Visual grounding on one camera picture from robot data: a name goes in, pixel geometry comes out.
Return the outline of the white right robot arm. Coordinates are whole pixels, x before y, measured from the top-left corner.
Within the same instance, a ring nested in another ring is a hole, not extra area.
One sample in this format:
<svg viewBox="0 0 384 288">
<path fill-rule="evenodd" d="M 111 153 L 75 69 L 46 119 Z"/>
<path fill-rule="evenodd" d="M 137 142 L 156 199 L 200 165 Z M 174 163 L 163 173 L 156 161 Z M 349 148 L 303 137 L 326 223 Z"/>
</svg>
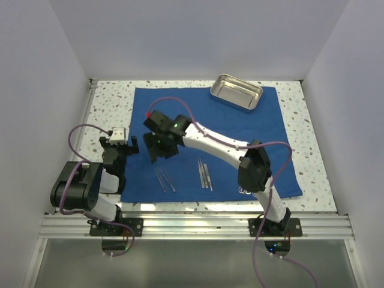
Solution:
<svg viewBox="0 0 384 288">
<path fill-rule="evenodd" d="M 171 119 L 155 110 L 148 113 L 144 126 L 149 132 L 143 139 L 151 162 L 178 154 L 180 146 L 194 148 L 215 156 L 238 171 L 238 185 L 255 194 L 264 210 L 261 228 L 272 235 L 283 235 L 289 228 L 291 212 L 275 188 L 276 175 L 265 144 L 247 143 L 228 138 L 183 115 Z"/>
</svg>

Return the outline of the silver scalpel handle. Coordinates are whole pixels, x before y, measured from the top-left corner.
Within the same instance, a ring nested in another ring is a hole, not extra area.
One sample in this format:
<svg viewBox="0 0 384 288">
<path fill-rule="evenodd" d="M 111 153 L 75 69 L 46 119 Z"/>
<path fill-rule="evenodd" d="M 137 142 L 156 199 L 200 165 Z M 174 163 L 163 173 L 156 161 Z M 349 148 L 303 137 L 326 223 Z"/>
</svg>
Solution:
<svg viewBox="0 0 384 288">
<path fill-rule="evenodd" d="M 205 168 L 203 165 L 202 165 L 202 175 L 203 175 L 203 181 L 204 181 L 205 188 L 208 188 L 209 187 L 208 178 L 207 178 Z"/>
<path fill-rule="evenodd" d="M 198 163 L 198 169 L 199 169 L 200 183 L 201 183 L 202 188 L 205 188 L 205 182 L 203 179 L 203 173 L 202 173 L 202 167 L 200 164 L 200 160 L 198 160 L 197 163 Z"/>
<path fill-rule="evenodd" d="M 213 187 L 212 187 L 212 182 L 211 182 L 211 177 L 210 177 L 210 174 L 209 174 L 208 166 L 207 166 L 206 163 L 204 163 L 203 166 L 204 166 L 204 170 L 205 170 L 205 174 L 206 174 L 206 178 L 207 178 L 207 181 L 208 181 L 209 188 L 210 188 L 211 191 L 213 191 Z"/>
</svg>

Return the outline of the silver surgical scissors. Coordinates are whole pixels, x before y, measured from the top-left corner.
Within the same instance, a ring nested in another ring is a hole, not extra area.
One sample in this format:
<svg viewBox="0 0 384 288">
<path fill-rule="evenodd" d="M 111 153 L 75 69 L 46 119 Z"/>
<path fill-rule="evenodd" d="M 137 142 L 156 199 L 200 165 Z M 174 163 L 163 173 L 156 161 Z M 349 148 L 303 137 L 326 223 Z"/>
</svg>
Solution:
<svg viewBox="0 0 384 288">
<path fill-rule="evenodd" d="M 247 190 L 243 189 L 242 187 L 239 187 L 239 188 L 238 188 L 238 192 L 239 192 L 240 194 L 247 194 Z"/>
</svg>

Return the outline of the stainless steel instrument tray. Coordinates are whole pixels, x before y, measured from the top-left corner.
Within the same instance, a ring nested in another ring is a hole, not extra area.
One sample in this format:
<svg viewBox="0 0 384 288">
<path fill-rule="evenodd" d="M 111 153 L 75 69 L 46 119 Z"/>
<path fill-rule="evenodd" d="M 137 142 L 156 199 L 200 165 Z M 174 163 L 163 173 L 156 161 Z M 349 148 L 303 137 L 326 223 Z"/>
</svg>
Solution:
<svg viewBox="0 0 384 288">
<path fill-rule="evenodd" d="M 220 103 L 251 113 L 256 108 L 263 89 L 231 75 L 221 74 L 210 88 L 210 93 Z"/>
</svg>

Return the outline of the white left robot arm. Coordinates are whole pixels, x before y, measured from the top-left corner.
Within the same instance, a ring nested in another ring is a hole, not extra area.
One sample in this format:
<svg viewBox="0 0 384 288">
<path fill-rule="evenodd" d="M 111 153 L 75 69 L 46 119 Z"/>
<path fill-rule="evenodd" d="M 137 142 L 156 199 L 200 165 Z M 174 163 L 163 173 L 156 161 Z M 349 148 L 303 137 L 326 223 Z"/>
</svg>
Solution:
<svg viewBox="0 0 384 288">
<path fill-rule="evenodd" d="M 50 202 L 64 215 L 83 214 L 104 220 L 104 229 L 116 236 L 123 232 L 125 221 L 119 217 L 118 206 L 100 194 L 122 194 L 127 157 L 138 154 L 139 146 L 136 136 L 131 137 L 131 145 L 110 143 L 106 137 L 101 137 L 100 143 L 103 161 L 68 161 L 51 190 Z"/>
</svg>

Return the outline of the blue surgical cloth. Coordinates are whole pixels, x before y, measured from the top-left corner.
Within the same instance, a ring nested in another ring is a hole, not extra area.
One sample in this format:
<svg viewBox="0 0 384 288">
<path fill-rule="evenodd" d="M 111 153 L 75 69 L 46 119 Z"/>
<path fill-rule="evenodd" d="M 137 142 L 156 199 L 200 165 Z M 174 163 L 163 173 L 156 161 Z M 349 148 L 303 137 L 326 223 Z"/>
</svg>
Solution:
<svg viewBox="0 0 384 288">
<path fill-rule="evenodd" d="M 205 137 L 224 136 L 240 148 L 258 140 L 266 145 L 275 188 L 281 198 L 303 194 L 293 163 L 287 159 L 288 141 L 277 91 L 265 87 L 251 112 L 214 100 L 209 88 L 138 88 L 134 93 L 130 135 L 137 138 L 139 153 L 129 156 L 125 167 L 125 203 L 224 202 L 253 200 L 241 194 L 238 171 L 226 161 L 194 148 L 179 147 L 168 159 L 152 163 L 145 146 L 147 112 L 159 111 L 175 118 L 193 115 Z"/>
</svg>

